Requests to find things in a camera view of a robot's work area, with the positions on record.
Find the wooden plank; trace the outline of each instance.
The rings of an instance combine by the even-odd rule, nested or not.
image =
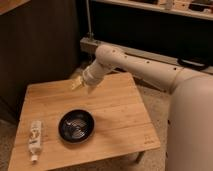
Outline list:
[[[47,138],[48,141],[43,143],[44,148],[39,163],[36,165],[30,164],[26,146],[17,145],[13,149],[11,161],[21,162],[10,164],[9,170],[50,170],[61,166],[66,167],[121,156],[139,150],[153,149],[160,145],[157,136],[154,135],[156,135],[154,128],[149,123],[118,130],[95,132],[87,142],[78,145],[63,144],[59,138],[57,141]]]
[[[130,74],[106,76],[97,88],[70,90],[72,80],[30,85],[12,151],[9,170],[50,170],[157,148],[160,142]],[[70,110],[89,111],[95,120],[91,137],[67,144],[58,123]],[[43,122],[43,150],[37,164],[29,161],[30,123]]]
[[[0,0],[0,15],[29,1],[30,0]]]

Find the wooden table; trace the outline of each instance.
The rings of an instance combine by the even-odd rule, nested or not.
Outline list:
[[[39,171],[72,166],[141,152],[160,146],[139,91],[128,73],[105,77],[93,92],[71,91],[73,80],[28,86],[12,150],[9,170]],[[61,141],[58,123],[73,110],[89,111],[95,119],[93,135],[84,143]],[[29,128],[43,122],[43,149],[37,164],[30,163]]]

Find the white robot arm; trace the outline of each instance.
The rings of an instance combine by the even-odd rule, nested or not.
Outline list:
[[[104,75],[117,67],[170,93],[184,80],[206,75],[180,66],[129,56],[122,49],[106,44],[97,48],[95,56],[96,60],[83,72],[83,81],[90,86],[100,83]]]
[[[166,170],[213,170],[213,77],[198,71],[141,59],[110,45],[100,45],[96,60],[83,72],[95,86],[114,68],[122,68],[172,94]]]

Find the gray floor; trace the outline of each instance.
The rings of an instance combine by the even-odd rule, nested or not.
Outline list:
[[[137,154],[87,163],[57,171],[163,171],[166,147],[167,117],[170,96],[154,89],[138,84],[141,97],[147,107],[157,134],[161,148],[147,151],[139,164],[133,161]],[[0,120],[0,171],[6,171],[14,142],[16,127]]]

